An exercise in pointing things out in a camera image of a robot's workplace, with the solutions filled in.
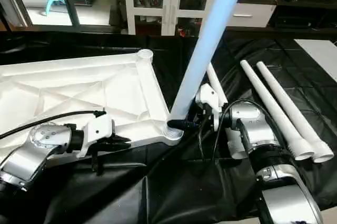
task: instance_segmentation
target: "robotic arm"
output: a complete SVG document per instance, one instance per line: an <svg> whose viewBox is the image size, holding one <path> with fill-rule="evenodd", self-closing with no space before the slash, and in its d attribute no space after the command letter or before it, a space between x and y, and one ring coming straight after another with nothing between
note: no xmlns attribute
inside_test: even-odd
<svg viewBox="0 0 337 224"><path fill-rule="evenodd" d="M9 188L27 191L44 170L49 156L78 150L76 157L83 158L90 146L114 137L114 120L107 114L94 118L81 130L74 124L44 123L33 127L26 142L0 164L0 195L5 196Z"/></svg>
<svg viewBox="0 0 337 224"><path fill-rule="evenodd" d="M215 91L205 85L208 87L200 88L196 101L213 104ZM269 115L251 102L229 105L226 110L222 116L231 155L238 159L248 157L256 176L255 200L260 222L323 224L316 202L292 165L290 153L278 139L280 136L275 135L275 125L270 126Z"/></svg>

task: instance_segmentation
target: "white plastic pipe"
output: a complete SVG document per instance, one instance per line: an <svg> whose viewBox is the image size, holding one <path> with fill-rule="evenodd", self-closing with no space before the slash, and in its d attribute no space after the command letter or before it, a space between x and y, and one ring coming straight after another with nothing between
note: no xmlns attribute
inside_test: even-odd
<svg viewBox="0 0 337 224"><path fill-rule="evenodd" d="M271 74L268 68L263 62L258 62L258 69L260 70L262 76L272 89L275 97L281 104L282 108L289 116L292 123L294 123L295 128L299 131L301 136L309 142L313 147L315 154L312 156L314 162L325 162L333 158L334 154L329 146L321 140L317 135L315 130L311 127L309 122L302 115L300 110L296 107L294 102L284 91L282 86L277 82L275 77Z"/></svg>
<svg viewBox="0 0 337 224"><path fill-rule="evenodd" d="M212 63L209 64L207 67L207 76L211 83L212 88L216 91L217 95L219 96L219 106L222 107L223 104L228 103L227 97L225 92L222 89L219 79L215 73Z"/></svg>
<svg viewBox="0 0 337 224"><path fill-rule="evenodd" d="M205 26L201 30L200 37L195 45L192 58L168 120L186 118L192 100L206 73L206 69L211 62L227 23L232 17L236 2L237 0L214 0ZM178 132L175 129L166 129L164 133L168 137L178 137L182 134L182 132Z"/></svg>
<svg viewBox="0 0 337 224"><path fill-rule="evenodd" d="M209 64L207 68L207 76L211 83L212 88L216 91L219 97L219 106L222 107L225 103L228 103L225 92L222 89L220 81L216 75L212 63ZM247 158L246 150L242 144L240 131L234 131L230 128L225 129L228 138L228 150L230 151L231 157L233 159L244 159Z"/></svg>
<svg viewBox="0 0 337 224"><path fill-rule="evenodd" d="M279 107L273 96L263 85L252 67L246 60L242 60L240 64L248 79L254 86L256 92L259 94L259 97L262 99L269 113L275 120L280 131L284 135L284 138L288 142L288 148L295 160L303 160L311 157L314 154L311 145L302 138L283 110Z"/></svg>

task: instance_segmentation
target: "cabinet handle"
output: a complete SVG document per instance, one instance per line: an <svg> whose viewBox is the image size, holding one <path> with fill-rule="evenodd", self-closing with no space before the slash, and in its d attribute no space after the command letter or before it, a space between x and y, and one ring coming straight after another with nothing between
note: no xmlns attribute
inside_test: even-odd
<svg viewBox="0 0 337 224"><path fill-rule="evenodd" d="M166 25L166 5L163 6L163 24Z"/></svg>
<svg viewBox="0 0 337 224"><path fill-rule="evenodd" d="M253 15L238 15L238 14L234 14L234 17L244 17L244 18L252 18Z"/></svg>
<svg viewBox="0 0 337 224"><path fill-rule="evenodd" d="M172 6L171 9L172 9L172 10L171 10L171 24L172 24L172 25L175 25L175 22L176 22L176 20L175 20L175 7Z"/></svg>

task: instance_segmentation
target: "white cabinet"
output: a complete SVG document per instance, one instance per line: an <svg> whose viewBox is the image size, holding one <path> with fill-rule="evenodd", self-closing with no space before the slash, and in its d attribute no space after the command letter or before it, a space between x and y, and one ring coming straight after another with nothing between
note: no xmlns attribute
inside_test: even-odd
<svg viewBox="0 0 337 224"><path fill-rule="evenodd" d="M276 6L262 4L238 3L228 26L235 27L265 27Z"/></svg>
<svg viewBox="0 0 337 224"><path fill-rule="evenodd" d="M213 0L125 0L128 33L197 36Z"/></svg>

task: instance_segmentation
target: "white drawer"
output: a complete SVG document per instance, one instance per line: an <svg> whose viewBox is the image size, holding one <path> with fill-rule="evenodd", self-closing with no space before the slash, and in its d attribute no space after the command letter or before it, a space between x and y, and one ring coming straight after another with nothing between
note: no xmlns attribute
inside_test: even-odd
<svg viewBox="0 0 337 224"><path fill-rule="evenodd" d="M275 7L274 5L238 3L227 26L265 27Z"/></svg>

